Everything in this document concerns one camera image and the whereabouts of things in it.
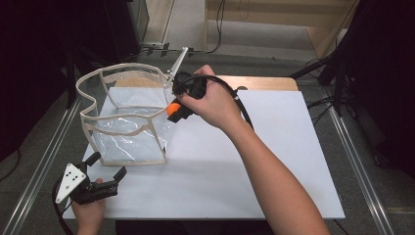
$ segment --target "metal rod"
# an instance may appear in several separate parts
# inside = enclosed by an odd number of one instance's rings
[[[49,169],[55,159],[55,156],[59,150],[59,147],[64,140],[65,135],[69,129],[69,126],[73,120],[74,115],[79,107],[80,99],[76,98],[75,102],[69,110],[66,110],[61,122],[56,129],[51,142],[46,148],[45,153],[43,154],[42,159],[40,160],[39,165],[36,168],[36,171],[32,175],[29,183],[24,189],[19,202],[16,205],[16,208],[6,225],[6,228],[3,231],[3,235],[19,234],[23,226],[23,223],[27,217],[27,214],[30,211],[31,206],[36,199],[36,196],[42,186],[42,183],[49,172]]]
[[[351,168],[353,169],[354,175],[356,176],[357,182],[360,186],[360,189],[362,190],[363,196],[369,207],[369,211],[372,213],[373,219],[376,223],[376,226],[378,227],[379,234],[394,234],[392,225],[382,205],[382,202],[379,199],[379,196],[372,184],[372,181],[370,180],[368,173],[366,172],[362,161],[360,160],[353,142],[351,141],[346,125],[344,123],[344,119],[342,117],[338,117],[336,111],[333,108],[330,109],[330,115],[332,117],[333,123],[335,124],[335,127],[339,132],[339,136],[345,147]]]

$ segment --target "white table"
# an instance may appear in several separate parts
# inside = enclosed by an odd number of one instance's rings
[[[344,218],[338,194],[298,91],[239,91],[255,132],[299,179],[324,218]],[[198,116],[175,124],[168,163],[128,166],[118,195],[107,199],[113,219],[263,219],[231,141]],[[84,159],[92,154],[88,147]],[[113,179],[117,166],[88,168]],[[64,218],[74,218],[71,209]]]

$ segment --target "plastic sheet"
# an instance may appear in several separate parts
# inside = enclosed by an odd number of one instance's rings
[[[80,78],[76,89],[85,107],[82,129],[103,165],[166,163],[173,123],[165,108],[173,95],[158,68],[121,64],[95,70]]]

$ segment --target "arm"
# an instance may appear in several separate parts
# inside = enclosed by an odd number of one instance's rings
[[[195,73],[214,75],[209,66]],[[209,124],[221,129],[233,142],[244,162],[256,198],[275,233],[329,234],[306,191],[242,119],[238,107],[224,88],[209,81],[203,99],[195,100],[186,94],[178,99]]]
[[[103,179],[98,178],[96,182],[102,183]],[[104,220],[105,208],[105,199],[85,205],[73,202],[72,209],[78,223],[77,235],[98,234]]]

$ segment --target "black cable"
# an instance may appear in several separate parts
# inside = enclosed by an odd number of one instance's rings
[[[18,158],[16,159],[15,165],[12,167],[12,169],[9,172],[7,172],[4,176],[0,178],[0,183],[6,178],[8,178],[13,172],[15,172],[16,168],[21,162],[21,158],[22,158],[21,151],[18,149],[17,152],[18,152]]]
[[[55,213],[58,216],[59,223],[61,224],[61,227],[64,229],[65,233],[67,235],[73,235],[72,231],[70,230],[70,228],[68,227],[67,223],[65,222],[65,220],[63,218],[63,214],[68,209],[68,207],[66,207],[64,209],[64,211],[60,212],[59,211],[58,204],[56,204],[56,202],[55,202],[56,196],[57,196],[58,185],[62,182],[62,179],[63,178],[64,178],[64,175],[62,175],[61,177],[59,177],[59,179],[53,185],[53,188],[52,188],[52,204],[53,204],[53,208],[55,210]]]
[[[224,80],[220,79],[217,76],[214,75],[194,75],[191,76],[189,78],[186,78],[183,81],[180,81],[181,84],[186,84],[187,82],[194,80],[194,79],[198,79],[198,78],[205,78],[205,79],[209,79],[212,80],[214,82],[219,83],[220,85],[222,85],[228,92],[229,94],[232,96],[232,98],[235,100],[236,104],[238,105],[239,109],[241,110],[242,115],[244,116],[245,121],[251,126],[252,129],[254,129],[253,123],[251,121],[250,116],[248,115],[247,109],[245,108],[244,104],[242,103],[241,99],[239,98],[237,92],[238,90],[234,90],[232,89],[232,87]]]
[[[309,61],[307,61],[306,63],[305,63],[305,68],[308,66],[308,64],[310,63],[310,62],[313,62],[313,61],[317,61],[317,63],[320,63],[320,61],[321,61],[321,59],[312,59],[312,60],[309,60]],[[318,76],[315,76],[315,75],[313,75],[313,74],[311,74],[310,72],[308,72],[307,73],[308,75],[310,75],[310,76],[312,76],[312,77],[314,77],[314,78],[318,78]]]
[[[220,17],[220,25],[219,25],[220,9],[222,9],[222,14],[221,14],[221,17]],[[217,13],[216,13],[216,29],[217,29],[217,34],[218,34],[216,47],[213,50],[208,51],[207,54],[215,52],[222,45],[222,24],[223,24],[223,14],[224,14],[224,12],[225,12],[225,0],[222,0],[220,2],[219,8],[217,9]]]
[[[341,224],[339,224],[339,222],[336,219],[333,219],[333,221],[335,221],[336,224],[344,231],[345,235],[348,235],[347,231],[342,227]]]
[[[326,109],[317,117],[313,118],[312,120],[315,120],[315,122],[313,123],[313,126],[315,126],[317,124],[317,122],[324,116],[324,114],[327,113],[327,111],[330,110],[330,108],[333,107],[333,104],[330,104],[329,106],[326,107]]]

